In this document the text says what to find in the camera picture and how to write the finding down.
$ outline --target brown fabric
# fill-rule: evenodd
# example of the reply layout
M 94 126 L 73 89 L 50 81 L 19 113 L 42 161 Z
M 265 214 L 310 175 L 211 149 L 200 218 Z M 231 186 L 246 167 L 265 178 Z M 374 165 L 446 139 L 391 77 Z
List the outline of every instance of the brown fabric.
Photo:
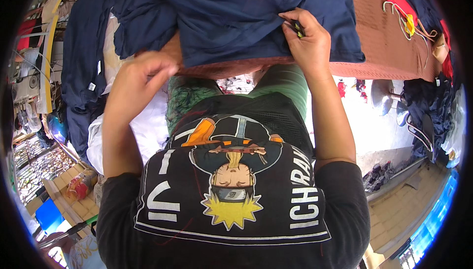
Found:
M 363 64 L 331 63 L 332 74 L 359 79 L 409 80 L 423 78 L 434 81 L 441 65 L 429 56 L 429 50 L 419 35 L 408 41 L 399 26 L 396 13 L 383 12 L 384 0 L 353 0 L 357 32 L 366 62 Z
M 357 19 L 356 30 L 361 41 L 361 50 L 365 53 L 366 62 L 330 63 L 332 74 L 358 79 L 392 79 L 410 80 L 423 78 L 433 82 L 441 70 L 440 63 L 429 56 L 424 69 L 427 55 L 431 53 L 419 35 L 408 41 L 399 26 L 396 13 L 383 12 L 384 0 L 354 0 Z M 162 48 L 180 63 L 178 75 L 198 78 L 223 79 L 245 73 L 267 69 L 275 64 L 292 64 L 292 56 L 251 58 L 209 65 L 184 68 L 179 41 L 179 33 Z

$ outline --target hand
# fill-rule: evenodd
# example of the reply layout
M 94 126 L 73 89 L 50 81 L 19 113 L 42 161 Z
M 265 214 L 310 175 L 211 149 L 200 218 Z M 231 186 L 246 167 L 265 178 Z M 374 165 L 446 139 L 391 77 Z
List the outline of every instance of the hand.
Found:
M 123 64 L 107 98 L 104 120 L 128 125 L 177 71 L 175 60 L 157 51 L 145 52 Z
M 329 71 L 330 59 L 330 34 L 324 29 L 317 19 L 307 10 L 295 10 L 279 13 L 282 18 L 298 20 L 304 28 L 305 37 L 299 38 L 295 32 L 282 24 L 289 49 L 296 63 L 304 72 L 305 77 L 313 80 L 326 80 L 331 77 Z
M 62 234 L 62 232 L 51 233 L 46 238 L 39 241 L 39 244 L 50 241 L 50 240 L 56 238 L 57 236 L 60 236 L 61 234 Z M 59 246 L 61 248 L 62 252 L 69 253 L 70 249 L 72 248 L 72 245 L 73 245 L 72 239 L 69 238 L 69 237 L 64 237 L 64 238 L 61 238 L 60 240 L 58 240 L 55 244 L 50 245 L 48 247 L 45 247 L 41 250 L 47 254 L 52 248 Z

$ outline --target finger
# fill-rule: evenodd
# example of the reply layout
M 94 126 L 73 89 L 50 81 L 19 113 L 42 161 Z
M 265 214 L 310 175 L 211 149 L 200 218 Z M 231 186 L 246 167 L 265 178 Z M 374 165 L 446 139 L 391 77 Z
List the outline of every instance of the finger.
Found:
M 305 9 L 296 8 L 288 12 L 279 13 L 278 15 L 284 19 L 298 20 L 304 28 L 306 36 L 316 36 L 317 32 L 322 28 L 317 19 Z
M 156 75 L 154 75 L 151 80 L 146 84 L 146 93 L 149 98 L 153 98 L 153 96 L 158 92 L 158 90 L 166 83 L 169 77 L 176 74 L 178 71 L 177 65 L 170 66 L 167 68 L 162 69 Z
M 282 31 L 284 32 L 284 36 L 286 37 L 289 46 L 294 44 L 294 40 L 299 40 L 297 34 L 290 27 L 288 27 L 286 23 L 282 24 Z

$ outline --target black t-shirt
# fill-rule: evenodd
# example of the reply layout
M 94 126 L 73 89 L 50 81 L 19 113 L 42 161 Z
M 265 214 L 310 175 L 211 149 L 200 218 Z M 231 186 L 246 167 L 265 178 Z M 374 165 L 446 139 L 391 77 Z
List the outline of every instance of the black t-shirt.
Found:
M 103 186 L 97 240 L 108 268 L 355 268 L 370 240 L 357 165 L 315 174 L 260 122 L 180 126 L 141 178 Z

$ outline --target tiled floor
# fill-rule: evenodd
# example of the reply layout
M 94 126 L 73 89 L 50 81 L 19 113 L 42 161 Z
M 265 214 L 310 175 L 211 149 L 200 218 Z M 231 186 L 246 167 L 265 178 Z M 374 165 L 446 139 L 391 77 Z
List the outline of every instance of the tiled floor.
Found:
M 340 79 L 343 79 L 347 86 L 346 95 L 341 100 L 352 128 L 358 156 L 369 152 L 412 146 L 413 137 L 407 132 L 407 127 L 399 127 L 396 123 L 396 101 L 394 101 L 392 109 L 387 115 L 379 116 L 373 110 L 371 104 L 372 80 L 366 80 L 365 92 L 368 95 L 368 102 L 365 103 L 356 87 L 352 87 L 356 82 L 355 78 L 334 76 L 335 83 L 338 83 Z M 400 94 L 403 82 L 393 80 L 393 84 L 394 92 Z M 311 107 L 311 103 L 309 93 L 307 108 Z M 307 110 L 305 124 L 309 132 L 312 133 L 311 139 L 313 139 L 312 114 L 309 109 Z

